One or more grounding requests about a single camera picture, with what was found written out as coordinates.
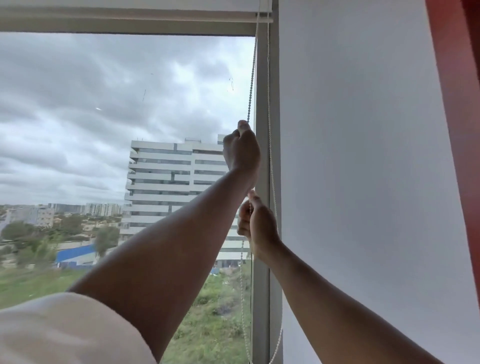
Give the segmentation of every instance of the glass pane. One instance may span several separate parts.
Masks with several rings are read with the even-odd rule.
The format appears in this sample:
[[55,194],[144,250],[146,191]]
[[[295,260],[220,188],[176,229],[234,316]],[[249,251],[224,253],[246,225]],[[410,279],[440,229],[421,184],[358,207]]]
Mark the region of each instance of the glass pane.
[[[0,33],[0,308],[60,292],[228,170],[252,38]],[[163,363],[245,363],[236,221]]]

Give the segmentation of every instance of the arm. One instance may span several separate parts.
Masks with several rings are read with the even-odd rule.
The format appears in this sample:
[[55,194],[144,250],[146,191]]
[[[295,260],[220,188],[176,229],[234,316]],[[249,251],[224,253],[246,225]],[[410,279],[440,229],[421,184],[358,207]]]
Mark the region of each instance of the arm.
[[157,361],[255,185],[260,150],[246,122],[225,137],[224,156],[230,172],[188,205],[134,235],[70,288],[135,326]]
[[280,240],[272,212],[252,191],[240,209],[240,235],[280,282],[295,317],[324,364],[441,364],[368,308],[330,284]]

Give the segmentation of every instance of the forearm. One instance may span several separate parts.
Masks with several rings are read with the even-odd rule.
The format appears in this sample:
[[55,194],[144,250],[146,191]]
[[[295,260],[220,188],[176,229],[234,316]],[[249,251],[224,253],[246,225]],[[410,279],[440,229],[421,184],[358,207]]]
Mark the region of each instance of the forearm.
[[378,315],[273,244],[265,262],[277,277],[310,344],[324,364],[439,364]]
[[70,290],[131,322],[160,359],[208,276],[252,178],[232,171],[117,248]]

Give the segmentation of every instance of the red wall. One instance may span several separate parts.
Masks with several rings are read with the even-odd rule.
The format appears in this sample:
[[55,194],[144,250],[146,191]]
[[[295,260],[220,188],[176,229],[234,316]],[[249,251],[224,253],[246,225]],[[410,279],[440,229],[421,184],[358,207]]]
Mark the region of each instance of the red wall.
[[426,3],[480,302],[480,2]]

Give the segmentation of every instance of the window frame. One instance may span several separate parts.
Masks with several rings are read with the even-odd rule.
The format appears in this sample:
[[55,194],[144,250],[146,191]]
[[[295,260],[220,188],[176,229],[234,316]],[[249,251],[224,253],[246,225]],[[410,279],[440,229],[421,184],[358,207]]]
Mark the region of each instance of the window frame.
[[[278,226],[280,208],[280,135],[278,85],[278,0],[273,0],[270,24],[270,110]],[[254,12],[207,12],[118,8],[0,6],[0,32],[149,34],[185,36],[255,36]],[[269,171],[267,116],[267,24],[261,13],[257,45],[255,123],[263,155],[257,193],[273,209]],[[252,262],[250,349],[255,364],[268,364],[282,321],[282,291],[269,268]],[[280,346],[274,364],[283,363]]]

